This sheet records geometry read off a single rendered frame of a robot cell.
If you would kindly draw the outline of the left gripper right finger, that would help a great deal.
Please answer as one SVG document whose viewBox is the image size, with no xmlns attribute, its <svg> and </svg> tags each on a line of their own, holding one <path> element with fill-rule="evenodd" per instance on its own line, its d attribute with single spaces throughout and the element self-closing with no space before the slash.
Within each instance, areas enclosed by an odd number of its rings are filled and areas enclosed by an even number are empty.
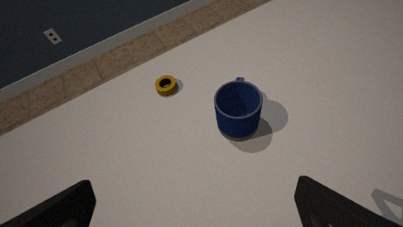
<svg viewBox="0 0 403 227">
<path fill-rule="evenodd" d="M 294 200 L 303 227 L 403 227 L 308 176 L 300 176 Z"/>
</svg>

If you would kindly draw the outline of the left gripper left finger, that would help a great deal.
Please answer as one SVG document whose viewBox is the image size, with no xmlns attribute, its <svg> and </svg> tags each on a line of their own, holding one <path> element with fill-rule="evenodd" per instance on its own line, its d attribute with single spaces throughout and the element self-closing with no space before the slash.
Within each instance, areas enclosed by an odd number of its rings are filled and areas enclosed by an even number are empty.
<svg viewBox="0 0 403 227">
<path fill-rule="evenodd" d="M 89 227 L 95 204 L 92 185 L 83 180 L 0 227 Z"/>
</svg>

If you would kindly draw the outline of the dark blue mug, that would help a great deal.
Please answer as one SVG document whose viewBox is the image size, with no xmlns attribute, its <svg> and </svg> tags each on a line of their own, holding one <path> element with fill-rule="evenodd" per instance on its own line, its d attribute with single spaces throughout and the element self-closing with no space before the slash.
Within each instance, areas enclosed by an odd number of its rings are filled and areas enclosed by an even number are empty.
<svg viewBox="0 0 403 227">
<path fill-rule="evenodd" d="M 232 141 L 245 141 L 257 131 L 263 97 L 260 90 L 242 77 L 222 85 L 214 105 L 220 133 Z"/>
</svg>

